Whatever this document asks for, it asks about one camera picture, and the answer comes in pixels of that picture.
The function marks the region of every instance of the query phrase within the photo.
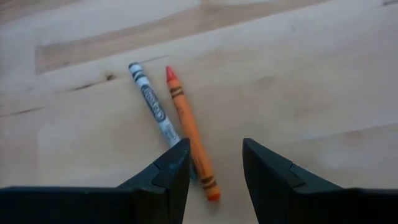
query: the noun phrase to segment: wooden surface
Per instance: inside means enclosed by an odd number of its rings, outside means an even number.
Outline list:
[[[179,75],[221,188],[210,205],[192,184],[185,223],[256,222],[246,137],[342,187],[398,188],[386,2],[1,1],[2,16],[24,7],[0,25],[0,187],[117,186],[166,151],[127,69],[139,61],[182,133],[164,67]]]

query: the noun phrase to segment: black stripe on crayon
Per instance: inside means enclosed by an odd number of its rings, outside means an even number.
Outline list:
[[[179,94],[180,92],[183,92],[182,88],[179,90],[175,90],[174,92],[171,93],[171,95],[173,96],[173,95]]]
[[[136,75],[137,75],[139,72],[144,73],[144,71],[143,71],[142,69],[140,69],[140,70],[138,70],[138,71],[135,71],[135,72],[132,74],[132,77],[135,79],[135,78],[136,78]]]
[[[200,180],[200,182],[202,182],[203,184],[208,184],[208,183],[210,183],[211,180],[213,180],[213,178],[214,178],[214,176],[209,176],[209,177],[206,177],[206,178]]]
[[[176,96],[179,96],[179,95],[184,95],[184,91],[181,90],[181,92],[176,93],[175,95],[172,95],[172,99],[174,99]]]
[[[146,77],[146,75],[144,75],[144,74],[139,74],[139,75],[136,77],[136,79],[134,79],[134,81],[137,82],[138,79],[143,78],[143,77]]]
[[[203,186],[203,189],[208,190],[208,189],[212,189],[213,187],[217,186],[217,182],[213,181],[213,183],[211,183],[209,186]]]
[[[179,87],[175,87],[175,88],[171,88],[170,89],[170,93],[173,94],[174,92],[176,92],[178,90],[181,90],[181,89],[182,89],[182,87],[180,87],[180,86]]]

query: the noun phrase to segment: light wood plank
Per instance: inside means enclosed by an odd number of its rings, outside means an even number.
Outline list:
[[[326,1],[328,0],[280,0],[230,6],[197,6],[138,27],[39,46],[35,53],[36,74]]]
[[[269,147],[343,187],[398,188],[398,124]]]
[[[0,24],[81,0],[1,0]]]

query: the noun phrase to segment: crayon label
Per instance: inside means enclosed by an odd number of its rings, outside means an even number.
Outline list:
[[[153,91],[153,89],[149,85],[142,85],[141,92],[144,95],[145,101],[148,104],[148,107],[152,111],[154,118],[158,123],[164,121],[166,119],[166,114],[164,113],[163,108],[161,107],[157,97]]]
[[[177,133],[174,131],[174,128],[171,124],[166,124],[164,137],[167,139],[167,142],[170,142],[169,145],[174,145],[176,142],[180,141],[180,138],[177,136]]]

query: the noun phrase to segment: orange crayon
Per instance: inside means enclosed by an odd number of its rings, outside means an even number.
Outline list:
[[[186,137],[191,141],[191,156],[200,182],[203,184],[207,199],[209,201],[216,201],[221,196],[220,188],[217,186],[210,159],[206,155],[205,148],[200,141],[200,135],[192,110],[185,99],[180,81],[169,66],[166,67],[166,74],[167,85],[169,86],[170,94],[180,117],[182,128]]]

